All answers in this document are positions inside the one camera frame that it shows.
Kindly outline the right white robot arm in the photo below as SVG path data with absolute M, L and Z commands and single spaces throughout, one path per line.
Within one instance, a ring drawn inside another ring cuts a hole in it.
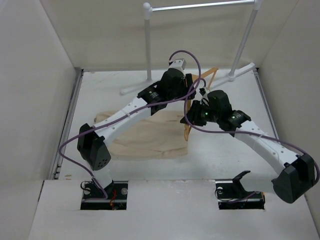
M 277 174 L 267 184 L 270 192 L 292 204 L 320 181 L 319 166 L 308 153 L 301 150 L 297 154 L 292 144 L 267 135 L 249 115 L 232 108 L 224 91 L 201 88 L 200 92 L 201 100 L 185 105 L 181 123 L 200 132 L 207 123 L 215 123 L 218 133 L 229 134 L 250 147 Z

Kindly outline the beige trousers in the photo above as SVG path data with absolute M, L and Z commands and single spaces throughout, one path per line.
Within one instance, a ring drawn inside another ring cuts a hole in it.
M 182 111 L 161 110 L 137 122 L 107 147 L 112 159 L 133 162 L 187 155 L 182 117 Z

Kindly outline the white clothes rack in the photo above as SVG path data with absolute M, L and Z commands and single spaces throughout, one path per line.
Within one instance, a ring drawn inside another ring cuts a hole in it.
M 174 10 L 184 10 L 184 9 L 195 9 L 195 8 L 209 8 L 209 7 L 219 7 L 219 6 L 233 6 L 233 5 L 245 5 L 252 4 L 253 9 L 250 14 L 248 23 L 246 25 L 242 40 L 238 47 L 236 56 L 232 63 L 231 69 L 227 75 L 219 78 L 215 81 L 214 87 L 221 86 L 227 82 L 234 81 L 237 77 L 253 70 L 255 68 L 255 64 L 253 62 L 245 65 L 237 69 L 238 63 L 240 62 L 242 53 L 245 49 L 245 45 L 249 38 L 251 29 L 253 27 L 254 21 L 258 14 L 258 11 L 262 5 L 261 0 L 229 0 L 229 1 L 217 1 L 217 2 L 209 2 L 209 3 L 195 3 L 195 4 L 187 4 L 187 5 L 176 5 L 176 6 L 163 6 L 163 7 L 152 7 L 150 3 L 145 2 L 143 4 L 143 15 L 144 15 L 144 37 L 145 37 L 145 58 L 146 58 L 146 80 L 139 83 L 134 84 L 130 87 L 126 87 L 120 90 L 120 94 L 128 95 L 135 91 L 142 90 L 146 88 L 149 84 L 153 82 L 152 79 L 152 65 L 151 65 L 151 26 L 150 19 L 152 13 L 163 12 L 163 11 L 174 11 Z

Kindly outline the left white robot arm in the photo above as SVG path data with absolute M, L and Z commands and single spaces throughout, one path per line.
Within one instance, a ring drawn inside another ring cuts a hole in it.
M 77 150 L 91 170 L 95 193 L 100 199 L 112 195 L 113 180 L 107 172 L 111 161 L 108 146 L 126 130 L 168 104 L 194 99 L 195 82 L 190 73 L 170 67 L 161 79 L 140 91 L 125 107 L 108 119 L 79 129 Z

